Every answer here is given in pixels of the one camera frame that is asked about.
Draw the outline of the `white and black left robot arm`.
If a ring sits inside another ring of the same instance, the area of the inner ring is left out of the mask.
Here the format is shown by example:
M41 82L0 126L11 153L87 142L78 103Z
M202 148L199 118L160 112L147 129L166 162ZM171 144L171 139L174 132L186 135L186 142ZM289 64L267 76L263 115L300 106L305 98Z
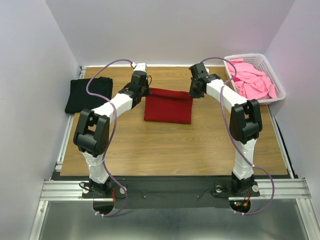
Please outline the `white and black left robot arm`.
M117 117L133 109L149 94L146 71L135 70L130 82L109 102L93 110L81 111L73 143L84 156L89 170L89 182L80 184L84 193L93 193L99 198L112 193L110 174L104 167L106 151L112 136L110 123L116 123Z

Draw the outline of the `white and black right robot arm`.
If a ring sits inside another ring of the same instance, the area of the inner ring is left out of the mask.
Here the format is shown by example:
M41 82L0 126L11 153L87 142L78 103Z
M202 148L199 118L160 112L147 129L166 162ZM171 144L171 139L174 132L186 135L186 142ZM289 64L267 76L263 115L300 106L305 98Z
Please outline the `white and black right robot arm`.
M235 195L242 195L255 184L254 150L263 129L260 104L255 99L248 100L236 93L217 75L210 75L202 62L192 65L189 70L189 95L201 98L207 94L220 103L227 132L235 147L230 190Z

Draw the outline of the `red t-shirt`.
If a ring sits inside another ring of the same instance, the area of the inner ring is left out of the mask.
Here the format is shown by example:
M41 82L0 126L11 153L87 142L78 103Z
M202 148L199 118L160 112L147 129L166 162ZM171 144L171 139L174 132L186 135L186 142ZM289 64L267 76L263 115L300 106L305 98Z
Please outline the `red t-shirt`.
M151 88L145 98L144 120L146 122L163 122L191 124L193 98L185 91Z

